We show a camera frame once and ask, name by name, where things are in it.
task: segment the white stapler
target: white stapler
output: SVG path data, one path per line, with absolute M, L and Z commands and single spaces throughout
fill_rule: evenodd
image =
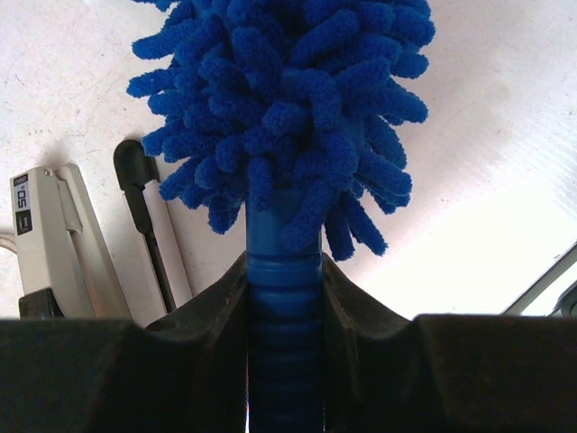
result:
M 10 183 L 21 316 L 129 318 L 78 167 L 38 167 Z

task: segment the stapler label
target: stapler label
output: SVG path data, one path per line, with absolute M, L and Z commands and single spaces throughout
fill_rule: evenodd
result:
M 16 233 L 24 235 L 32 231 L 32 210 L 28 174 L 14 179 L 14 210 L 16 214 Z

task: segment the blue chenille fingers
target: blue chenille fingers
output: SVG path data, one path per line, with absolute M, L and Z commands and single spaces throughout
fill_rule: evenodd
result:
M 259 124 L 266 113 L 266 107 L 254 98 L 234 93 L 212 95 L 208 99 L 208 106 L 214 115 L 240 122 L 245 128 Z
M 262 125 L 272 134 L 305 135 L 312 131 L 312 117 L 306 108 L 287 101 L 274 103 L 262 118 Z
M 358 175 L 371 180 L 392 194 L 407 195 L 412 189 L 411 178 L 385 158 L 371 151 L 360 151 Z
M 220 137 L 186 131 L 165 140 L 162 151 L 167 162 L 176 162 L 187 157 L 208 156 L 215 151 Z
M 397 210 L 397 207 L 395 205 L 391 205 L 384 198 L 375 195 L 373 195 L 373 198 L 375 199 L 377 206 L 379 206 L 380 210 L 382 210 L 383 214 L 392 215 Z
M 237 61 L 252 71 L 247 79 L 256 95 L 276 97 L 283 65 L 279 53 L 269 41 L 255 28 L 239 28 L 234 30 L 231 44 Z
M 225 198 L 213 196 L 208 204 L 208 224 L 218 234 L 224 235 L 234 224 L 237 209 L 232 209 Z
M 189 1 L 179 2 L 164 22 L 164 28 L 177 25 L 188 19 L 197 18 L 195 5 Z
M 192 19 L 167 27 L 158 34 L 136 41 L 133 53 L 140 59 L 162 59 L 172 54 L 181 42 L 194 33 L 196 27 L 197 23 Z
M 379 85 L 386 85 L 390 77 L 390 62 L 384 58 L 362 61 L 350 66 L 334 77 L 343 101 L 367 92 Z
M 201 188 L 196 183 L 191 183 L 179 194 L 179 197 L 184 206 L 197 210 L 209 195 L 210 193 L 206 189 Z
M 302 4 L 304 25 L 311 29 L 328 19 L 339 9 L 353 6 L 357 0 L 305 0 Z
M 334 204 L 335 191 L 324 181 L 315 182 L 305 194 L 300 210 L 284 228 L 280 242 L 289 251 L 301 251 L 318 237 L 329 208 Z
M 338 206 L 331 207 L 326 216 L 325 233 L 331 254 L 336 261 L 348 260 L 353 257 L 354 245 L 349 223 L 344 212 Z
M 355 238 L 360 243 L 367 245 L 373 253 L 377 255 L 385 254 L 387 244 L 385 244 L 379 229 L 364 211 L 361 203 L 351 195 L 343 194 L 341 196 L 341 206 Z
M 431 6 L 426 0 L 395 0 L 397 5 L 408 6 L 421 13 L 426 18 L 431 16 Z
M 235 173 L 241 168 L 244 143 L 241 135 L 229 135 L 216 146 L 216 164 L 224 173 Z
M 243 71 L 228 59 L 205 58 L 198 72 L 215 91 L 238 93 L 249 91 L 249 84 Z
M 435 26 L 412 7 L 396 6 L 391 32 L 396 39 L 424 47 L 433 40 Z
M 227 37 L 220 18 L 211 15 L 201 20 L 194 32 L 174 49 L 174 59 L 181 65 L 191 65 L 202 60 L 204 55 Z
M 344 131 L 319 133 L 316 138 L 326 149 L 330 170 L 345 177 L 352 176 L 359 168 L 359 155 L 351 137 Z
M 353 254 L 351 235 L 384 251 L 358 199 L 369 191 L 385 213 L 409 201 L 407 155 L 391 126 L 427 111 L 390 77 L 428 66 L 426 0 L 142 2 L 175 4 L 159 34 L 134 44 L 145 59 L 173 53 L 170 66 L 128 88 L 166 117 L 144 137 L 146 152 L 189 159 L 164 195 L 209 207 L 223 233 L 249 195 L 264 210 L 273 189 L 303 189 L 283 243 L 297 251 L 325 223 L 337 260 Z
M 395 11 L 387 4 L 360 2 L 357 16 L 364 31 L 375 34 L 389 34 L 395 22 Z
M 223 173 L 218 169 L 216 158 L 207 156 L 198 164 L 195 183 L 202 189 L 218 189 L 223 185 Z
M 252 158 L 248 166 L 249 197 L 254 208 L 261 212 L 270 205 L 274 190 L 273 167 L 267 158 Z
M 367 144 L 380 156 L 395 164 L 401 170 L 407 167 L 407 154 L 397 133 L 387 122 L 377 115 L 365 119 Z
M 140 77 L 132 78 L 129 82 L 128 93 L 132 97 L 149 97 L 163 90 L 174 88 L 174 79 L 178 69 L 156 69 Z
M 174 78 L 174 88 L 183 95 L 199 99 L 199 93 L 206 86 L 206 81 L 198 73 L 198 64 L 178 68 Z
M 190 158 L 182 164 L 174 173 L 160 184 L 160 195 L 165 200 L 173 200 L 179 196 L 189 185 L 194 184 L 195 173 L 198 164 L 202 160 Z
M 392 88 L 379 88 L 360 95 L 347 108 L 352 119 L 377 114 L 423 123 L 428 116 L 425 103 L 416 95 Z
M 152 3 L 162 12 L 167 11 L 173 3 L 176 3 L 175 0 L 134 0 L 134 2 L 135 3 Z
M 390 73 L 402 78 L 418 78 L 429 66 L 429 61 L 422 54 L 403 52 L 390 69 Z
M 162 145 L 164 142 L 170 137 L 184 132 L 184 130 L 185 126 L 182 121 L 168 122 L 153 133 L 145 135 L 144 138 L 142 138 L 142 147 L 146 154 L 159 156 L 162 153 Z
M 148 100 L 148 107 L 155 115 L 182 116 L 191 102 L 191 97 L 176 90 L 167 90 L 152 95 Z
M 255 126 L 244 133 L 244 150 L 252 157 L 272 152 L 279 140 L 263 126 Z
M 329 74 L 317 69 L 291 71 L 294 79 L 291 90 L 306 96 L 316 129 L 325 131 L 337 128 L 342 119 L 343 100 Z
M 334 56 L 320 60 L 319 68 L 334 74 L 364 60 L 381 57 L 390 60 L 390 63 L 394 65 L 402 50 L 401 44 L 390 37 L 361 33 Z
M 237 132 L 233 123 L 212 114 L 207 104 L 190 106 L 183 120 L 187 129 L 198 133 L 229 135 Z
M 342 9 L 300 38 L 290 60 L 299 67 L 309 66 L 319 56 L 348 45 L 359 30 L 356 13 Z

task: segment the blue microfiber duster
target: blue microfiber duster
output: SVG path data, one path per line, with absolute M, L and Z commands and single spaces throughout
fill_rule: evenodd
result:
M 351 235 L 383 254 L 359 199 L 369 191 L 386 214 L 408 203 L 391 126 L 423 122 L 427 111 L 393 77 L 427 67 L 418 53 L 435 33 L 426 1 L 137 1 L 176 4 L 158 34 L 133 46 L 142 59 L 174 54 L 171 65 L 128 88 L 166 117 L 146 151 L 187 160 L 163 183 L 164 198 L 207 206 L 222 234 L 247 197 L 262 210 L 274 189 L 297 187 L 311 208 L 284 228 L 287 249 L 302 250 L 325 224 L 336 260 L 353 255 Z
M 319 233 L 336 260 L 353 239 L 386 249 L 360 199 L 386 214 L 409 202 L 407 156 L 393 126 L 424 122 L 394 77 L 427 68 L 426 0 L 136 0 L 170 9 L 141 59 L 167 69 L 131 80 L 166 124 L 148 154 L 186 160 L 165 199 L 208 207 L 225 233 L 247 208 L 251 431 L 322 431 Z

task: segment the white table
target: white table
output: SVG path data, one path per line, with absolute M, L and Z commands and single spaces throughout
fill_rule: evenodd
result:
M 382 216 L 383 258 L 359 247 L 343 270 L 408 317 L 499 313 L 577 238 L 577 3 L 432 0 L 431 68 L 412 90 L 425 125 L 400 134 L 415 192 Z M 152 320 L 142 263 L 126 229 L 114 147 L 161 124 L 128 97 L 143 62 L 131 42 L 163 15 L 129 0 L 11 0 L 0 4 L 0 228 L 10 227 L 8 179 L 39 164 L 80 166 L 126 298 Z M 161 165 L 166 176 L 172 167 Z M 242 252 L 243 218 L 222 237 L 206 211 L 169 206 L 194 292 Z M 0 251 L 0 317 L 17 315 L 15 258 Z

